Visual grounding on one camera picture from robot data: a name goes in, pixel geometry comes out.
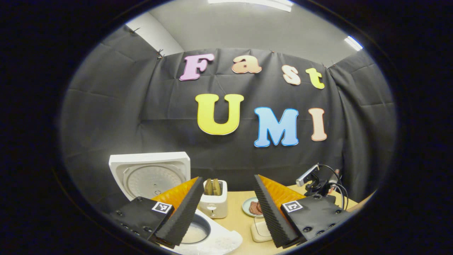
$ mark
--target ceiling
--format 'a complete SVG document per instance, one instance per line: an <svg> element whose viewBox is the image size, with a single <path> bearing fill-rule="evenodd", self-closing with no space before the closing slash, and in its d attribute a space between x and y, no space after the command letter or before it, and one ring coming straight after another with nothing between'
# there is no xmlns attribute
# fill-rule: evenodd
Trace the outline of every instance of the ceiling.
<svg viewBox="0 0 453 255"><path fill-rule="evenodd" d="M255 4L174 0L149 13L184 51L270 49L326 66L356 52L344 41L346 33L296 4L286 12Z"/></svg>

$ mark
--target blue letter m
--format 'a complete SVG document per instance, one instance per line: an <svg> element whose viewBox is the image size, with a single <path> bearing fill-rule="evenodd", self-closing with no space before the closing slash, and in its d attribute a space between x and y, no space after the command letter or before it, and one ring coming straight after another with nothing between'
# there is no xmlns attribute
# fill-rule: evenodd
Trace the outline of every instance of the blue letter m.
<svg viewBox="0 0 453 255"><path fill-rule="evenodd" d="M280 122L269 107L258 107L255 109L259 119L258 140L255 141L256 147L267 147L270 141L267 139L267 132L274 145L279 144L283 136L282 145L291 146L299 143L296 137L296 118L299 112L296 109L286 109Z"/></svg>

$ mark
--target table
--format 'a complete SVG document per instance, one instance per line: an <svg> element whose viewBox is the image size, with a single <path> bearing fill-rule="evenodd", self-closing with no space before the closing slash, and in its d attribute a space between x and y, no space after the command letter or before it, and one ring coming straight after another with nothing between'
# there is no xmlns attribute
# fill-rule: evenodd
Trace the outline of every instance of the table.
<svg viewBox="0 0 453 255"><path fill-rule="evenodd" d="M305 190L305 185L302 187L297 187L297 185L288 186L288 188L304 194L307 192ZM330 195L335 196L335 204L341 206L341 195L335 191L333 191ZM233 231L235 230L238 232L242 238L242 244L236 250L232 251L231 255L243 255L243 254L259 254L259 255L274 255L284 250L291 249L292 247L288 247L283 249L282 247L276 248L275 244L272 240L257 243L253 241L250 226L254 223L253 217L248 216L242 210L242 203L245 200L255 197L254 191L228 191L228 216L223 219L213 219L218 224L222 225L224 228ZM357 205L355 201L349 200L348 208ZM264 221L264 218L257 218L256 222Z"/></svg>

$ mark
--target ceiling light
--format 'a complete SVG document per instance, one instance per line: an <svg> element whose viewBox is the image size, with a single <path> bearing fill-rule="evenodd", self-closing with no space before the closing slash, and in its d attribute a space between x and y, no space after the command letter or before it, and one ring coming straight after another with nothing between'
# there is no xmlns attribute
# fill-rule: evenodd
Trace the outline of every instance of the ceiling light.
<svg viewBox="0 0 453 255"><path fill-rule="evenodd" d="M356 51L363 49L363 47L356 40L354 40L351 36L346 37L345 42L347 42Z"/></svg>
<svg viewBox="0 0 453 255"><path fill-rule="evenodd" d="M284 10L291 12L292 2L287 0L207 0L209 4L219 4L219 3L246 3L246 4L257 4L257 5L266 5L268 7L273 7L279 10Z"/></svg>

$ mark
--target white toaster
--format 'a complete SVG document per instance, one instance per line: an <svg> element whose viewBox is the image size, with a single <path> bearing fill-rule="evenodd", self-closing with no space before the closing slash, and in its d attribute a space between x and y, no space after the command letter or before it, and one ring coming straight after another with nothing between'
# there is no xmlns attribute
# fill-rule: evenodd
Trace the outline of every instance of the white toaster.
<svg viewBox="0 0 453 255"><path fill-rule="evenodd" d="M198 204L200 211L213 219L222 219L228 215L227 182L219 180L219 185L222 191L220 196L203 194Z"/></svg>

